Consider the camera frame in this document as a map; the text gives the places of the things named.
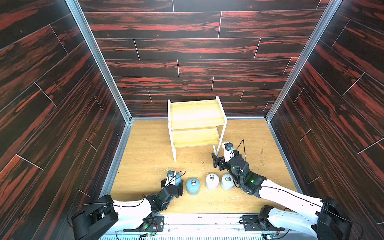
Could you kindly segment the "blue tea canister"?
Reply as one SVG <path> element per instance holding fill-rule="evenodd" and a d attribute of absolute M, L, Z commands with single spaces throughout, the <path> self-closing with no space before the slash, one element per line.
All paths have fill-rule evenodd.
<path fill-rule="evenodd" d="M 197 179 L 191 178 L 187 181 L 186 187 L 188 194 L 195 196 L 200 191 L 200 182 Z"/>
<path fill-rule="evenodd" d="M 178 187 L 181 181 L 182 181 L 181 174 L 177 173 L 174 178 L 174 185 Z"/>

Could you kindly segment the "white tea canister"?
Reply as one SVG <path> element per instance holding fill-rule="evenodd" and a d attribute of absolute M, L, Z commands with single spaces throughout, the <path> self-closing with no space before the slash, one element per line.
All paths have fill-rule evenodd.
<path fill-rule="evenodd" d="M 210 173 L 207 175 L 206 188 L 208 190 L 211 190 L 211 191 L 216 190 L 219 184 L 220 184 L 220 178 L 218 177 L 218 175 L 213 173 Z"/>
<path fill-rule="evenodd" d="M 225 174 L 221 180 L 221 187 L 225 191 L 230 191 L 235 186 L 233 177 L 230 174 Z"/>

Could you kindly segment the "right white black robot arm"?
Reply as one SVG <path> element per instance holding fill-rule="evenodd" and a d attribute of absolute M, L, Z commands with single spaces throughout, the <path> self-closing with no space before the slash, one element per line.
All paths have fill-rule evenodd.
<path fill-rule="evenodd" d="M 345 207 L 337 200 L 306 196 L 284 188 L 252 172 L 238 151 L 230 151 L 223 157 L 212 154 L 212 159 L 214 168 L 228 171 L 235 186 L 243 192 L 289 209 L 287 212 L 265 206 L 258 214 L 259 223 L 301 232 L 318 240 L 350 238 L 353 223 L 348 219 Z"/>

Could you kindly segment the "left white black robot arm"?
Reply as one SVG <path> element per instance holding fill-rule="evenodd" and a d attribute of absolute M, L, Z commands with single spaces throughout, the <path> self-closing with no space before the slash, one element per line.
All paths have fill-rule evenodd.
<path fill-rule="evenodd" d="M 142 200 L 120 202 L 110 195 L 94 203 L 83 204 L 83 209 L 71 216 L 76 240 L 98 240 L 106 233 L 147 230 L 152 219 L 166 210 L 174 198 L 183 195 L 181 178 L 162 180 L 162 190 L 143 197 Z"/>

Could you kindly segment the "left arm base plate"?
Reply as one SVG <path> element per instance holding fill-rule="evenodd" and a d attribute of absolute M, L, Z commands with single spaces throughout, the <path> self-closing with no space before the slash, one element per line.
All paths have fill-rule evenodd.
<path fill-rule="evenodd" d="M 123 229 L 125 233 L 129 232 L 163 232 L 164 230 L 164 216 L 154 216 L 152 218 L 144 219 L 143 223 L 137 228 Z"/>

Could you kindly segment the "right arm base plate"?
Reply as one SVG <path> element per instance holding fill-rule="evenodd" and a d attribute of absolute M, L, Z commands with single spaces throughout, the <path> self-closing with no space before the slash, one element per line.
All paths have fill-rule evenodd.
<path fill-rule="evenodd" d="M 269 231 L 269 222 L 266 218 L 258 215 L 243 215 L 239 221 L 246 232 Z"/>

